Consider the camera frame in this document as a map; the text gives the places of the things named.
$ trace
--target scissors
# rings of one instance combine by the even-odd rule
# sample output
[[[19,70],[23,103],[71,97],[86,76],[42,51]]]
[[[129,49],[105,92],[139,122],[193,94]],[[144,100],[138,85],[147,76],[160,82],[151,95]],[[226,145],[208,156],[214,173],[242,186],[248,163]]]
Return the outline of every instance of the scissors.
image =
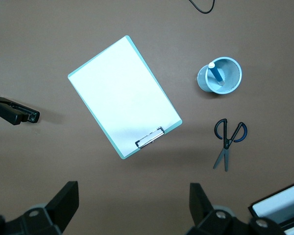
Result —
[[[218,127],[219,125],[223,123],[223,138],[218,134]],[[240,128],[243,127],[244,129],[244,134],[243,136],[238,139],[238,140],[234,140],[237,133],[239,132]],[[215,135],[222,140],[223,139],[223,149],[218,157],[218,159],[216,160],[216,163],[214,165],[214,169],[216,169],[216,167],[218,166],[218,164],[220,163],[220,161],[222,160],[222,158],[224,157],[224,168],[225,171],[228,170],[228,165],[229,165],[229,147],[231,145],[232,142],[238,143],[241,142],[242,140],[244,140],[247,136],[247,127],[243,122],[240,122],[237,126],[237,128],[235,129],[231,139],[227,138],[227,120],[226,119],[221,119],[220,121],[217,122],[217,124],[215,125]]]

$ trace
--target light blue pen cup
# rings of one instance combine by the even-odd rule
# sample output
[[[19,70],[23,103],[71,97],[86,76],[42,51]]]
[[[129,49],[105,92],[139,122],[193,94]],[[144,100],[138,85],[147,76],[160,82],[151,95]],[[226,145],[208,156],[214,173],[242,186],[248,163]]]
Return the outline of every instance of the light blue pen cup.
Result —
[[[204,66],[197,75],[200,88],[206,92],[228,94],[241,83],[242,69],[239,63],[230,57],[220,57]]]

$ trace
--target scissor blade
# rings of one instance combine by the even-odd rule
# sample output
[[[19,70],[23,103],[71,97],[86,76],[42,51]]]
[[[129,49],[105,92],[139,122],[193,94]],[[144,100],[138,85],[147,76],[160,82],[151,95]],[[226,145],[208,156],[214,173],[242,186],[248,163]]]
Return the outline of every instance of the scissor blade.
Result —
[[[220,155],[219,155],[219,157],[216,160],[216,163],[214,164],[213,169],[216,169],[217,166],[219,165],[219,163],[221,162],[222,158],[224,157],[224,152],[225,152],[225,149],[223,148]]]
[[[227,171],[229,168],[229,150],[224,150],[224,169]]]

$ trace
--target metal clip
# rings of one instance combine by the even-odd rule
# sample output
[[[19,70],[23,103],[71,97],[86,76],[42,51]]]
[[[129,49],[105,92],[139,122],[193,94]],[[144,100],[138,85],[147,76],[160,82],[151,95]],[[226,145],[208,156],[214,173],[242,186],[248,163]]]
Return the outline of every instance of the metal clip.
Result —
[[[157,131],[161,130],[161,133],[157,134],[156,136],[153,137],[153,134]],[[164,135],[165,131],[163,130],[162,127],[158,127],[157,130],[151,132],[150,134],[146,135],[144,138],[140,139],[139,141],[136,141],[135,144],[138,148],[142,149],[143,147],[145,147],[146,145],[153,143],[157,138],[159,138],[160,136]],[[148,137],[152,137],[150,140],[147,140],[146,143],[144,143],[142,146],[139,146],[139,142],[141,142],[143,139],[148,138]]]

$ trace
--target white paper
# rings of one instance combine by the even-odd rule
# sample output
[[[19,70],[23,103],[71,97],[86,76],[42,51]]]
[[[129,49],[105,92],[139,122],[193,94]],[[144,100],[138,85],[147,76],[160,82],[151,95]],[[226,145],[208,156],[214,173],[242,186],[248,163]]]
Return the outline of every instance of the white paper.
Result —
[[[125,36],[69,75],[122,158],[158,127],[182,122],[135,49]]]

